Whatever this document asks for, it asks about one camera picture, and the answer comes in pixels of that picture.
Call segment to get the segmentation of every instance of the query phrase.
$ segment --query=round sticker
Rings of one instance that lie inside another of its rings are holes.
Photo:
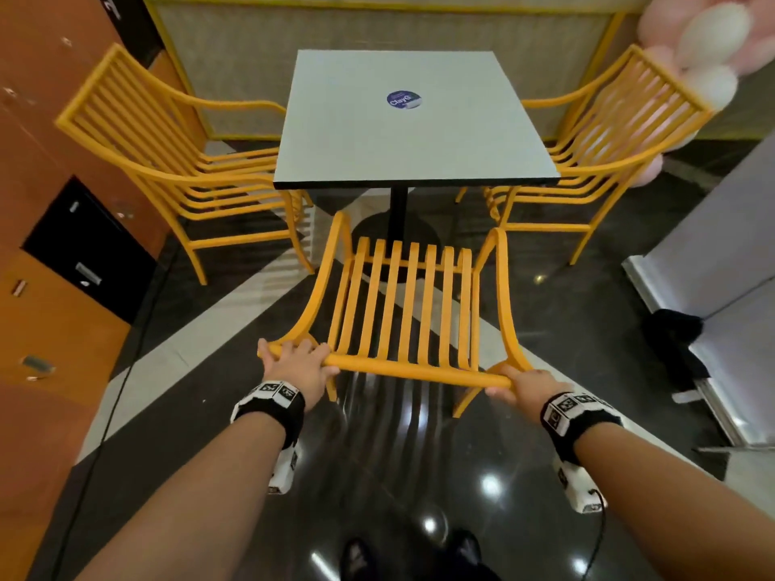
[[[387,97],[392,107],[400,107],[402,110],[411,110],[422,104],[422,98],[413,91],[394,91]]]

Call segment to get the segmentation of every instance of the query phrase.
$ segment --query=table pedestal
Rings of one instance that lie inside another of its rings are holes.
[[[420,262],[425,260],[425,247],[427,245],[436,245],[436,258],[440,257],[441,240],[439,235],[430,224],[420,219],[420,216],[413,212],[406,211],[406,201],[409,194],[408,187],[392,187],[390,190],[390,210],[380,212],[363,218],[357,226],[353,228],[353,248],[358,245],[358,238],[367,236],[371,239],[371,251],[374,250],[374,243],[378,238],[387,239],[387,252],[385,257],[389,257],[393,250],[393,242],[402,241],[402,258],[406,260],[409,257],[409,244],[418,242],[420,244]],[[371,274],[371,265],[363,266],[363,273]],[[423,277],[424,272],[418,271],[417,277]],[[381,280],[387,281],[388,268],[382,269]],[[406,282],[406,267],[398,270],[398,282]]]

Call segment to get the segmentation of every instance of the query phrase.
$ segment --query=cable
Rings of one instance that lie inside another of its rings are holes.
[[[589,490],[590,495],[593,493],[597,495],[597,498],[600,500],[600,531],[597,533],[595,548],[592,550],[592,556],[589,557],[589,562],[586,564],[586,571],[584,571],[584,575],[581,576],[581,581],[586,581],[586,576],[589,575],[589,571],[595,563],[597,553],[600,551],[600,544],[603,542],[603,535],[605,534],[605,502],[603,501],[603,496],[600,495],[600,492],[597,491],[597,489]]]
[[[62,544],[60,545],[59,551],[57,552],[57,559],[53,563],[53,568],[51,570],[52,581],[56,581],[56,579],[58,579],[59,574],[62,570],[62,563],[64,562],[64,553],[67,550],[67,544],[69,543],[70,536],[73,533],[73,529],[75,528],[75,521],[78,519],[78,515],[81,513],[81,508],[83,508],[84,499],[86,498],[86,492],[88,491],[89,483],[92,481],[92,476],[94,475],[94,468],[97,466],[97,462],[99,461],[100,455],[102,455],[102,446],[105,443],[105,440],[108,438],[108,432],[110,431],[110,425],[113,421],[113,415],[115,414],[116,408],[119,406],[121,395],[124,393],[124,387],[126,386],[126,382],[129,380],[130,375],[132,374],[132,369],[134,368],[135,363],[137,363],[137,361],[140,360],[140,356],[142,353],[142,344],[145,341],[145,338],[148,332],[148,327],[150,326],[150,319],[153,317],[153,311],[156,309],[156,304],[159,302],[159,296],[162,290],[164,289],[164,285],[167,283],[167,279],[170,276],[170,271],[172,270],[172,266],[177,260],[179,253],[180,253],[180,243],[178,242],[178,245],[175,248],[175,252],[172,254],[170,263],[167,266],[167,269],[164,271],[164,274],[161,278],[159,288],[153,294],[153,300],[150,303],[150,309],[148,310],[148,315],[146,316],[145,322],[142,323],[142,327],[140,328],[140,338],[137,341],[137,348],[135,350],[135,354],[132,356],[132,361],[130,363],[130,366],[126,370],[126,374],[124,375],[123,381],[121,381],[121,387],[119,388],[119,393],[115,397],[115,401],[113,402],[113,407],[111,408],[110,415],[108,416],[108,423],[105,425],[105,429],[102,431],[102,438],[100,439],[100,442],[97,445],[97,448],[94,449],[94,459],[92,460],[92,464],[89,466],[89,470],[86,472],[84,485],[81,488],[81,492],[78,494],[78,501],[75,504],[73,515],[71,516],[70,521],[67,523],[67,528],[64,531],[64,536],[62,538]]]

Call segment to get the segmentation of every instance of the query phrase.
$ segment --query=yellow wall frame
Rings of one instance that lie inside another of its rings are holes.
[[[399,3],[379,3],[379,2],[355,2],[355,1],[310,1],[310,0],[143,0],[153,23],[156,25],[164,46],[172,59],[180,80],[190,95],[195,95],[189,76],[183,67],[183,63],[178,56],[178,50],[170,37],[167,28],[165,28],[159,13],[158,4],[213,4],[213,5],[243,5],[260,6],[265,8],[304,8],[312,10],[372,10],[372,11],[390,11],[407,13],[430,13],[430,14],[497,14],[497,15],[610,15],[608,22],[600,41],[597,43],[595,52],[592,53],[590,62],[584,71],[578,87],[582,87],[592,81],[599,71],[608,49],[614,42],[615,36],[622,26],[627,15],[640,14],[643,8],[537,8],[529,6],[465,6],[465,5],[440,5],[440,4],[399,4]],[[568,114],[573,112],[570,106],[566,116],[560,122],[558,133],[563,130],[567,124]],[[212,130],[209,122],[204,118],[200,111],[199,119],[202,126],[211,140],[253,140],[253,141],[279,141],[279,135],[217,135]],[[554,140],[555,138],[544,138],[544,140]],[[760,138],[750,138],[745,136],[724,135],[724,140],[760,140]]]

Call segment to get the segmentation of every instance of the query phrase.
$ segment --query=black wristband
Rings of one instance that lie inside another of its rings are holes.
[[[558,393],[541,409],[541,425],[557,450],[557,456],[579,465],[574,450],[576,440],[589,428],[601,422],[622,425],[622,419],[608,403],[586,393]]]
[[[269,414],[285,428],[285,450],[296,443],[302,432],[305,405],[302,392],[290,384],[282,381],[263,382],[237,404],[232,413],[232,422],[251,412]]]

